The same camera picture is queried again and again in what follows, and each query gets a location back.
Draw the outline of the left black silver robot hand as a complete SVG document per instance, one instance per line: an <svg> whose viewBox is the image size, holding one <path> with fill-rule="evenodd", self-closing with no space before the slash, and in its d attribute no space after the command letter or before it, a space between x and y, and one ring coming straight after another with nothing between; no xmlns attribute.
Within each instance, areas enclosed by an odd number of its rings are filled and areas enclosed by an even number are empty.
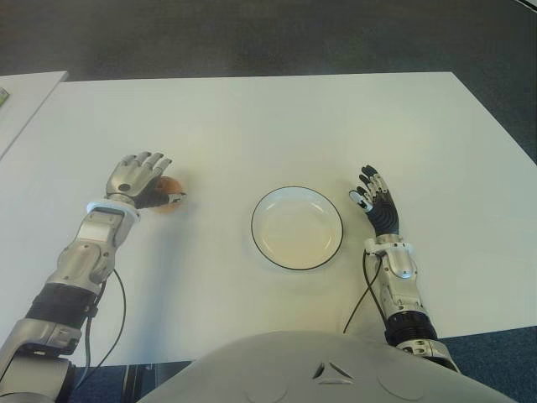
<svg viewBox="0 0 537 403"><path fill-rule="evenodd" d="M162 153L144 151L127 155L117 164L106 184L106 199L137 209L167 207L186 198L181 185L164 176L172 160Z"/></svg>

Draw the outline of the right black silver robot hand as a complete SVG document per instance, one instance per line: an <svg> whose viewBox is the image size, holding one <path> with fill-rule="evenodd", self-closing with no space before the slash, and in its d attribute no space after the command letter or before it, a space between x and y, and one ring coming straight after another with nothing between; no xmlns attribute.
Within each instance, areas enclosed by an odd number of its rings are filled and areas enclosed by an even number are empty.
<svg viewBox="0 0 537 403"><path fill-rule="evenodd" d="M383 177L365 165L358 178L363 186L350 190L349 196L365 212L376 236L399 235L399 214Z"/></svg>

